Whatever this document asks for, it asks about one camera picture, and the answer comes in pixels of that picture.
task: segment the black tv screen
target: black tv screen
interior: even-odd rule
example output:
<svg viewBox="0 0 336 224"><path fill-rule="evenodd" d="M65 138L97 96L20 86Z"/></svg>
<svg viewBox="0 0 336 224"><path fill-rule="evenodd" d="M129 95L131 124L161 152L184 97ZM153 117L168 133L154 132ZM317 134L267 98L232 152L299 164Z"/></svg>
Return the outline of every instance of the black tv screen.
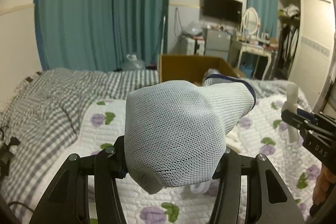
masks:
<svg viewBox="0 0 336 224"><path fill-rule="evenodd" d="M240 23L242 5L236 0L204 0L203 15Z"/></svg>

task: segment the wardrobe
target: wardrobe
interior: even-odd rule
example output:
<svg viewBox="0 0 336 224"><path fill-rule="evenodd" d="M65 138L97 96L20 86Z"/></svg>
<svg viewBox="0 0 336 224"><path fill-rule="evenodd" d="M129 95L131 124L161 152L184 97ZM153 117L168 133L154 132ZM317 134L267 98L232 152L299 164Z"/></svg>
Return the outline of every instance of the wardrobe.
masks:
<svg viewBox="0 0 336 224"><path fill-rule="evenodd" d="M297 46L288 81L297 84L305 93L313 110L319 111L331 83L334 63L335 10L333 0L279 0L300 9L299 17L280 16L282 26L299 28Z"/></svg>

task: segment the plaid bedding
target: plaid bedding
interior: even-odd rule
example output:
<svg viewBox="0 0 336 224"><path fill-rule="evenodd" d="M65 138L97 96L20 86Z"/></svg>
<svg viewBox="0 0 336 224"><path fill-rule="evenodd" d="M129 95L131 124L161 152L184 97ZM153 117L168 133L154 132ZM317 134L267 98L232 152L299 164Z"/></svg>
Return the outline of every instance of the plaid bedding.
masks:
<svg viewBox="0 0 336 224"><path fill-rule="evenodd" d="M62 68L32 81L0 115L0 127L9 126L5 141L11 136L21 141L10 175L1 184L4 199L29 206L50 166L77 140L83 114L94 100L126 99L129 91L158 82L158 72L153 70L103 73ZM26 209L11 208L21 220Z"/></svg>

